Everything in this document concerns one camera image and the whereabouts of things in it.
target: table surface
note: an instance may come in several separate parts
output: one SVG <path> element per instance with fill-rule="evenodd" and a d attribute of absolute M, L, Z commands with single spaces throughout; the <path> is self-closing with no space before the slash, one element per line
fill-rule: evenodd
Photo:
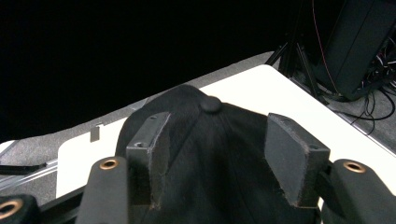
<path fill-rule="evenodd" d="M 396 156 L 335 115 L 273 67 L 260 65 L 201 88 L 223 103 L 268 115 L 277 113 L 297 121 L 331 150 L 331 161 L 349 159 L 370 166 L 396 195 Z M 102 126 L 99 141 L 90 134 L 65 142 L 58 153 L 56 196 L 86 184 L 91 166 L 114 155 L 120 128 L 126 119 Z"/>

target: floor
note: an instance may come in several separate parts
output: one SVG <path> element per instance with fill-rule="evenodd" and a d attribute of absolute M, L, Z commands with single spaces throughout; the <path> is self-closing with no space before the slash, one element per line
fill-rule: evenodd
<path fill-rule="evenodd" d="M 215 81 L 230 77 L 232 75 L 238 74 L 242 71 L 248 70 L 249 68 L 255 67 L 264 62 L 269 58 L 271 52 L 263 53 L 244 61 L 233 63 L 227 67 L 224 67 L 218 71 L 214 71 L 205 76 L 196 78 L 187 82 L 187 84 L 192 85 L 197 88 L 201 88 L 205 85 L 213 83 Z M 58 148 L 67 140 L 79 136 L 83 133 L 90 131 L 91 127 L 102 122 L 103 124 L 108 124 L 114 122 L 118 119 L 128 117 L 131 113 L 136 111 L 146 102 L 152 100 L 157 95 L 151 96 L 147 99 L 143 99 L 132 105 L 125 106 L 123 109 L 114 111 L 110 114 L 102 116 L 101 118 L 94 119 L 90 122 L 80 124 L 74 128 L 64 130 L 58 133 L 32 137 L 27 139 L 22 139 L 17 141 L 11 146 L 7 153 L 0 157 L 1 164 L 13 164 L 13 165 L 33 165 L 40 164 L 47 161 L 53 161 L 57 159 Z M 391 110 L 390 102 L 388 99 L 379 91 L 374 92 L 375 97 L 375 110 L 373 116 L 375 118 L 387 115 Z M 373 103 L 373 97 L 371 96 L 370 108 Z M 327 99 L 329 102 L 328 107 L 332 110 L 339 110 L 347 112 L 354 115 L 360 115 L 364 107 L 364 99 L 359 99 L 352 103 L 339 103 Z M 344 117 L 346 122 L 352 123 L 354 119 Z M 394 124 L 396 123 L 396 116 L 393 115 L 389 119 L 380 120 L 375 122 L 375 129 L 368 136 L 374 141 L 378 142 L 379 145 L 387 148 L 389 151 L 396 148 L 396 137 Z M 368 133 L 373 127 L 372 121 L 357 120 L 353 122 L 354 126 L 360 129 L 363 133 Z M 45 175 L 38 179 L 32 180 L 23 185 L 17 187 L 12 187 L 4 189 L 1 191 L 1 195 L 9 194 L 32 194 L 36 196 L 39 204 L 48 203 L 55 199 L 56 190 L 56 172 L 50 175 Z"/>

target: black stand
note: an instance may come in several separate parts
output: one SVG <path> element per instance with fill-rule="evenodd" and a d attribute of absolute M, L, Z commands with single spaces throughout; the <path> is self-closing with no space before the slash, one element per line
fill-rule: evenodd
<path fill-rule="evenodd" d="M 296 58 L 298 57 L 300 65 L 303 68 L 305 78 L 308 81 L 308 87 L 311 91 L 311 95 L 321 103 L 327 105 L 328 103 L 326 100 L 320 95 L 317 80 L 315 79 L 311 65 L 306 56 L 304 46 L 301 44 L 303 37 L 303 34 L 301 33 L 302 16 L 308 14 L 308 9 L 311 8 L 309 2 L 310 1 L 308 0 L 301 0 L 300 4 L 297 6 L 298 10 L 295 10 L 294 6 L 291 6 L 290 32 L 287 34 L 289 40 L 285 45 L 279 47 L 279 49 L 271 55 L 265 64 L 272 66 L 280 56 L 282 56 L 278 71 L 285 77 L 293 77 L 296 70 Z"/>

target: black cap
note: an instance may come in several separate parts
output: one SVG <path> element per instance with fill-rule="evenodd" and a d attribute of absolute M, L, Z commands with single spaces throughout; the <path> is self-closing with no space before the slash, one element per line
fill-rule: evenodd
<path fill-rule="evenodd" d="M 194 87 L 176 87 L 134 112 L 116 156 L 125 157 L 147 118 L 165 111 L 171 116 L 169 144 L 161 146 L 169 150 L 161 207 L 134 206 L 136 223 L 315 223 L 315 210 L 288 204 L 264 159 L 267 117 Z"/>

